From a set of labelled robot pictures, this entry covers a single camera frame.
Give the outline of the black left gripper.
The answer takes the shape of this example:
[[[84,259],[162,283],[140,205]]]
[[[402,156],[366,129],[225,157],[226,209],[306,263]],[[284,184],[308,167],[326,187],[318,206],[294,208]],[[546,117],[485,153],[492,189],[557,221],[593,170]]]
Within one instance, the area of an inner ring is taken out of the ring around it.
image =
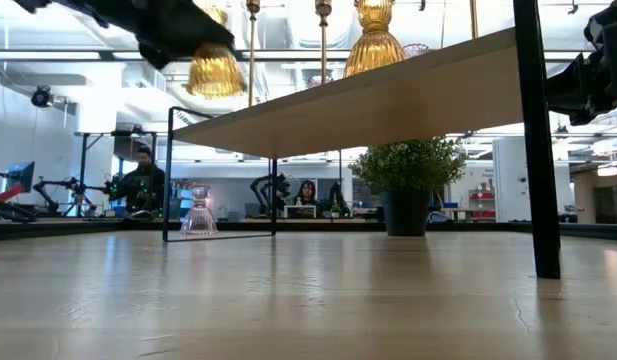
[[[206,13],[192,0],[96,0],[95,9],[103,22],[132,33],[142,58],[158,70],[202,45],[235,53],[227,18]]]

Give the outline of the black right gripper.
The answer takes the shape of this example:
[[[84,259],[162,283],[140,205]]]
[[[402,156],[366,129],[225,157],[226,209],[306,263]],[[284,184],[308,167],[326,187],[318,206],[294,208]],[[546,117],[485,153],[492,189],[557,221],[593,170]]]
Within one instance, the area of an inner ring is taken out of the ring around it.
[[[586,125],[617,108],[617,49],[605,47],[588,58],[579,54],[547,79],[546,100],[548,109],[567,115],[571,125]]]

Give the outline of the amber ribbed glass candle holder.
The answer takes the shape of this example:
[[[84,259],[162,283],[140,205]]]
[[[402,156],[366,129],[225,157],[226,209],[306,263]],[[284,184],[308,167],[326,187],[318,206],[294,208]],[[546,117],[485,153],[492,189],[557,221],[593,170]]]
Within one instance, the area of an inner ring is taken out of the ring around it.
[[[405,59],[402,46],[389,32],[395,0],[354,0],[362,35],[345,64],[344,78]]]
[[[193,96],[223,98],[246,90],[243,73],[234,55],[234,36],[228,29],[228,14],[211,0],[192,2],[225,30],[228,38],[204,42],[194,52],[186,91]]]

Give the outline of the short brass candlestick holder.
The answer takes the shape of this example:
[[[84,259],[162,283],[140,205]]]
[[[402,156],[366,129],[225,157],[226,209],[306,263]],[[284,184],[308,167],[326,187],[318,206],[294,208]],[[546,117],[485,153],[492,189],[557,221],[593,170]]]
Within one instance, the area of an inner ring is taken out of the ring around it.
[[[319,27],[321,29],[321,84],[327,82],[327,27],[328,17],[332,12],[331,0],[314,0],[315,12],[320,18]]]

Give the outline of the white cabinet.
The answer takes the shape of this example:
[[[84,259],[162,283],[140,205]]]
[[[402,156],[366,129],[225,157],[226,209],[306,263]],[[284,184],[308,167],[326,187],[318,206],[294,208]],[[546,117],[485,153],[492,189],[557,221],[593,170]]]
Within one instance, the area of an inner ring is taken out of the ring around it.
[[[575,204],[570,181],[568,155],[554,150],[554,173],[559,214]],[[502,137],[493,141],[494,189],[498,222],[530,221],[531,207],[525,140],[523,137]]]

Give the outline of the person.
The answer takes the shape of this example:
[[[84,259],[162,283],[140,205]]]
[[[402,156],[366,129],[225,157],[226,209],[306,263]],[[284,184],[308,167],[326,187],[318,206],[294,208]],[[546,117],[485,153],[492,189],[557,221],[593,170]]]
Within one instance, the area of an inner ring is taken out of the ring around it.
[[[136,152],[137,167],[126,174],[111,200],[125,199],[128,214],[159,212],[163,208],[165,172],[152,162],[152,151],[142,146]]]
[[[301,183],[299,191],[295,197],[296,205],[316,205],[316,185],[311,180],[305,180]]]

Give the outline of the black ceiling spotlight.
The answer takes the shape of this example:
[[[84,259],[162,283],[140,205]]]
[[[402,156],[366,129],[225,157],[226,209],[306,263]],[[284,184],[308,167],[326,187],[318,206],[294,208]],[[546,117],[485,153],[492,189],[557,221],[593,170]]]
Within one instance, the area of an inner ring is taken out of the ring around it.
[[[51,107],[54,103],[51,87],[39,85],[31,96],[31,103],[37,108]]]

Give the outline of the red storage shelf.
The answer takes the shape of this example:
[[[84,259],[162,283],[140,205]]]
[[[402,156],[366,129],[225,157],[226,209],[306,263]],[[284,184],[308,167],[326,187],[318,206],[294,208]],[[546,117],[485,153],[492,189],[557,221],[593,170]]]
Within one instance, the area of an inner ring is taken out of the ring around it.
[[[469,191],[470,220],[472,222],[495,222],[496,200],[493,191]]]

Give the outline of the wooden shelf with black legs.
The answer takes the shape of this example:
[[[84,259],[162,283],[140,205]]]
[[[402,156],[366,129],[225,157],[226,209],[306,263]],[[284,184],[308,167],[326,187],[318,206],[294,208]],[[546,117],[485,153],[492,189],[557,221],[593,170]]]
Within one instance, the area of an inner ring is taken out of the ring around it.
[[[524,125],[535,271],[561,276],[538,0],[513,0],[512,28],[184,128],[169,141],[277,160],[419,137]]]

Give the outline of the white framed screen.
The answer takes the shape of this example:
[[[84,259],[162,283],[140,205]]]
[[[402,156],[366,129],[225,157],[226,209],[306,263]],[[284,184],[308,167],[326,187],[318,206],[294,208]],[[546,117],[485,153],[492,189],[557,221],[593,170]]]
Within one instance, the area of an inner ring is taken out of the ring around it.
[[[284,217],[287,219],[314,219],[317,217],[315,205],[287,205],[284,208]]]

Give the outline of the green plant in dark pot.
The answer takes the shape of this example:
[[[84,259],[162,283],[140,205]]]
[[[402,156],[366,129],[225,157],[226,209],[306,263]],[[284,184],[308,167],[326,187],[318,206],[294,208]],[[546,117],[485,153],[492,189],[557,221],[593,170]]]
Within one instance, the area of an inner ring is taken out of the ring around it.
[[[379,195],[387,234],[423,237],[433,193],[462,178],[466,156],[444,137],[374,145],[349,165]]]

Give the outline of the background monitor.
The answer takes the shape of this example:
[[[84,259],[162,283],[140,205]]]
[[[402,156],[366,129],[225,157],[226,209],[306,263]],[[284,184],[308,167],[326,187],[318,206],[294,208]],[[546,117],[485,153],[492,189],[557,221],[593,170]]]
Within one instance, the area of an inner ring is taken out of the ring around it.
[[[34,168],[34,161],[9,165],[6,171],[6,189],[19,188],[22,193],[29,193],[33,185]]]

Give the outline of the black background rig frame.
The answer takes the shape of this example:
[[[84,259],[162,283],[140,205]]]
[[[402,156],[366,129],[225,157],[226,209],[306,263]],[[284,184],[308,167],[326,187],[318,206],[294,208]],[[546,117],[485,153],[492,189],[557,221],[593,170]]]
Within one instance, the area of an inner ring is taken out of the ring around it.
[[[135,149],[144,145],[144,137],[152,141],[152,150],[158,137],[157,132],[143,131],[138,127],[112,132],[76,132],[75,135],[81,138],[79,176],[75,191],[77,217],[84,217],[85,211],[91,206],[88,190],[100,191],[105,188],[104,182],[111,175],[109,170],[113,165],[112,157],[115,156],[117,143],[121,145],[117,155],[118,169],[122,170],[123,162],[130,160]]]

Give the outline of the black aluminium table frame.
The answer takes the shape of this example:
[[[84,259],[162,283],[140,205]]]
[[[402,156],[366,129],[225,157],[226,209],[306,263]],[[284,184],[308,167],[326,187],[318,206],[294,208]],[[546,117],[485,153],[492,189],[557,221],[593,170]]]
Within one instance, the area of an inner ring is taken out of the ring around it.
[[[383,223],[365,222],[359,219],[284,220],[276,224],[281,232],[383,232]],[[529,233],[528,222],[510,223],[435,223],[427,226],[429,232],[522,232]],[[131,220],[71,220],[62,222],[33,222],[19,224],[0,221],[0,240],[77,235],[115,231],[162,231],[162,224],[155,221]],[[562,223],[563,236],[617,240],[617,225]]]

